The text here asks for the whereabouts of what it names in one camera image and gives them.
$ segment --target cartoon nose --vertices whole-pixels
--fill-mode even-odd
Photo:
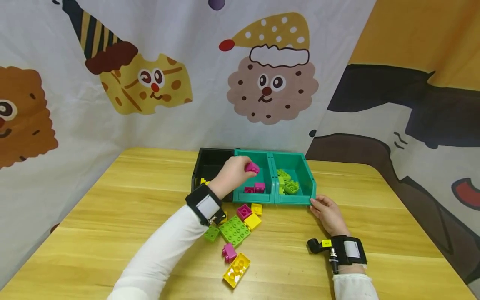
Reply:
[[[152,90],[155,92],[155,93],[158,93],[158,91],[160,90],[160,88],[158,87],[158,85],[156,83],[152,83]]]
[[[270,94],[272,93],[272,89],[269,88],[268,86],[267,87],[264,87],[264,89],[262,90],[262,94],[264,96],[270,96]]]

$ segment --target cartoon cookie character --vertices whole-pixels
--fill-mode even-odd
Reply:
[[[255,21],[221,42],[219,49],[230,51],[234,46],[252,48],[228,78],[227,99],[236,113],[250,122],[271,125],[293,120],[310,107],[318,82],[310,62],[309,29],[301,14],[288,12]]]
[[[57,147],[38,72],[0,67],[0,168]]]
[[[100,77],[115,110],[128,115],[155,113],[159,105],[171,108],[192,102],[192,87],[182,63],[159,54],[148,61],[132,43],[122,41],[75,0],[63,0],[84,51],[87,69]]]

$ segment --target wooden table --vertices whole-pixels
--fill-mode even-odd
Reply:
[[[0,292],[0,299],[105,299],[128,261],[190,192],[197,153],[125,150]],[[318,192],[340,205],[367,252],[380,299],[474,299],[381,175],[359,164],[309,161]],[[224,204],[229,216],[238,205]],[[161,299],[331,299],[331,270],[308,239],[325,238],[306,207],[264,205],[238,248],[252,261],[232,290],[220,237],[200,238]]]

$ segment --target black wrist strap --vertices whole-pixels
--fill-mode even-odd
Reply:
[[[346,235],[331,237],[338,264],[367,264],[367,256],[360,239]]]
[[[187,205],[200,218],[205,226],[218,225],[225,217],[222,201],[205,184],[200,185],[185,198]]]

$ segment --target teal storage bin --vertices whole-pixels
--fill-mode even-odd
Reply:
[[[310,198],[315,198],[317,184],[302,153],[236,149],[235,156],[250,157],[258,165],[260,172],[233,191],[233,202],[310,205]],[[283,169],[293,181],[299,183],[300,189],[297,194],[279,193],[277,169]],[[243,192],[244,187],[252,187],[255,182],[265,183],[263,194]]]
[[[273,157],[271,154],[267,151],[236,149],[235,156],[250,157],[258,165],[260,172],[257,176],[249,178],[243,185],[233,191],[233,202],[273,204],[275,202],[275,192],[278,191],[276,187],[278,179],[275,180],[276,170],[274,172],[272,168],[271,160]],[[263,194],[243,192],[244,187],[252,187],[256,182],[265,183],[265,192]]]
[[[275,170],[282,169],[287,172],[293,181],[299,183],[300,189],[295,195],[281,195],[279,193],[279,184],[276,185],[276,204],[296,204],[296,205],[310,205],[310,198],[315,198],[317,192],[317,184],[313,178],[312,172],[307,164],[307,159],[302,153],[290,152],[270,152],[273,157],[272,168]]]

